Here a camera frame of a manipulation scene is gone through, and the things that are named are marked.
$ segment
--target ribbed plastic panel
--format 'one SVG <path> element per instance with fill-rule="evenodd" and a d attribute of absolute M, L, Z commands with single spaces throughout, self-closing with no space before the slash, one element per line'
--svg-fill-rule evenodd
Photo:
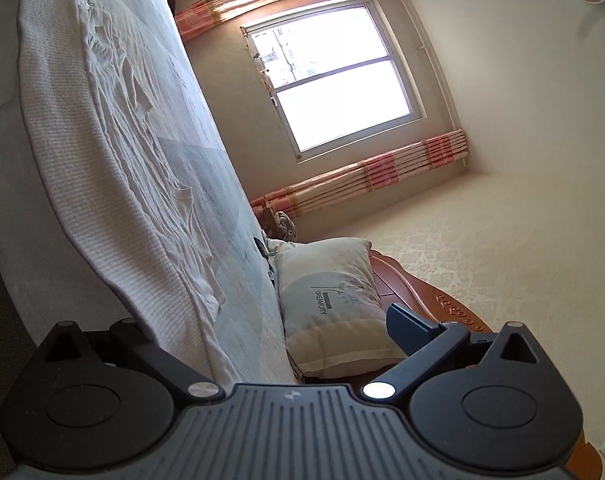
<path fill-rule="evenodd" d="M 60 478 L 29 467 L 12 479 Z M 462 480 L 482 478 L 440 462 L 392 408 L 354 399 L 346 386 L 241 384 L 212 406 L 183 413 L 174 431 L 134 463 L 84 479 Z M 560 470 L 529 478 L 569 476 Z"/>

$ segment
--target pillow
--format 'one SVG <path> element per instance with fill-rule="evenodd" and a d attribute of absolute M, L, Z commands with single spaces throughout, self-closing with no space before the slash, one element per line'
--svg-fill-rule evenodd
<path fill-rule="evenodd" d="M 371 247 L 361 238 L 270 243 L 284 338 L 298 378 L 358 375 L 406 357 L 387 334 Z"/>

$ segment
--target cloth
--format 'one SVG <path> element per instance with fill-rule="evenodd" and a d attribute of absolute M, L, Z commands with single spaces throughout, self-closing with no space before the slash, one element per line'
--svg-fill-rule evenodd
<path fill-rule="evenodd" d="M 18 4 L 0 0 L 0 270 L 39 344 L 61 319 L 106 330 L 130 314 L 69 242 L 38 173 L 19 96 Z"/>
<path fill-rule="evenodd" d="M 263 218 L 266 208 L 272 212 L 284 211 L 291 218 L 297 218 L 440 168 L 467 155 L 465 134 L 456 130 L 283 187 L 252 200 L 251 206 L 258 218 Z"/>
<path fill-rule="evenodd" d="M 74 245 L 186 364 L 226 389 L 293 382 L 260 229 L 165 0 L 21 0 L 19 19 L 23 115 Z"/>

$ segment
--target wall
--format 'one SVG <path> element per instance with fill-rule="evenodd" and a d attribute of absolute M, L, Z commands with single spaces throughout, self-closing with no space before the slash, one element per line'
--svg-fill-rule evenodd
<path fill-rule="evenodd" d="M 411 1 L 474 170 L 605 183 L 605 4 Z"/>
<path fill-rule="evenodd" d="M 177 0 L 177 8 L 180 10 L 194 1 Z M 250 198 L 452 129 L 452 120 L 436 75 L 425 49 L 421 48 L 422 41 L 403 2 L 377 0 L 411 67 L 424 117 L 298 163 L 284 126 L 250 58 L 240 26 L 318 1 L 324 0 L 277 2 L 223 23 L 185 45 L 220 136 Z M 397 187 L 395 192 L 403 192 L 403 189 Z"/>

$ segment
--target window frame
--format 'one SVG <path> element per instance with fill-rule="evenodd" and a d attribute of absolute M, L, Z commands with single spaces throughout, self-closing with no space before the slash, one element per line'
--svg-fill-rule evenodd
<path fill-rule="evenodd" d="M 310 16 L 325 14 L 326 12 L 333 12 L 335 10 L 356 9 L 360 7 L 367 8 L 370 16 L 372 17 L 374 25 L 377 28 L 378 34 L 380 35 L 385 49 L 387 50 L 387 56 L 355 63 L 343 68 L 338 68 L 321 74 L 314 74 L 312 76 L 308 76 L 307 78 L 300 79 L 298 81 L 294 81 L 286 85 L 282 85 L 279 88 L 273 88 L 268 73 L 265 70 L 265 66 L 263 65 L 262 60 L 260 59 L 260 54 L 258 53 L 256 44 L 254 44 L 254 41 L 251 37 L 252 34 L 256 34 L 264 30 L 274 28 L 276 26 L 286 25 L 287 23 L 292 23 L 303 18 L 308 18 Z M 294 150 L 295 157 L 298 162 L 303 162 L 305 160 L 309 160 L 310 158 L 323 155 L 324 153 L 332 152 L 344 146 L 348 146 L 353 142 L 358 142 L 358 140 L 376 136 L 378 134 L 384 133 L 385 131 L 397 128 L 399 126 L 403 126 L 404 124 L 408 124 L 410 122 L 422 118 L 419 102 L 417 101 L 416 96 L 413 92 L 411 77 L 407 73 L 406 61 L 403 55 L 400 53 L 399 49 L 396 47 L 395 42 L 392 41 L 391 30 L 383 22 L 383 19 L 381 17 L 381 10 L 379 9 L 380 7 L 377 4 L 376 0 L 332 0 L 329 2 L 324 2 L 312 6 L 299 7 L 297 9 L 290 10 L 289 12 L 275 14 L 273 16 L 264 18 L 263 20 L 258 20 L 257 22 L 253 22 L 242 27 L 243 34 L 247 40 L 247 45 L 249 46 L 249 51 L 252 55 L 254 62 L 256 63 L 258 71 L 260 72 L 260 75 L 263 79 L 263 83 L 265 85 L 265 89 L 267 90 L 271 98 L 272 104 L 276 108 L 276 112 L 278 113 L 278 116 L 282 121 L 284 132 L 292 145 L 292 149 Z M 369 128 L 366 128 L 364 130 L 353 132 L 346 136 L 338 137 L 337 139 L 329 140 L 327 142 L 324 142 L 323 144 L 314 146 L 313 148 L 309 148 L 304 151 L 300 150 L 300 147 L 298 146 L 298 142 L 295 139 L 291 126 L 289 125 L 289 120 L 287 120 L 287 116 L 284 113 L 284 110 L 282 109 L 282 106 L 280 104 L 278 92 L 290 88 L 295 88 L 296 86 L 300 86 L 312 82 L 314 80 L 346 72 L 348 70 L 353 70 L 361 66 L 367 66 L 369 64 L 374 64 L 387 60 L 391 61 L 391 65 L 393 66 L 394 72 L 396 73 L 398 80 L 401 82 L 401 89 L 403 91 L 403 95 L 410 108 L 409 114 L 397 117 L 384 123 L 375 124 L 374 126 L 370 126 Z"/>

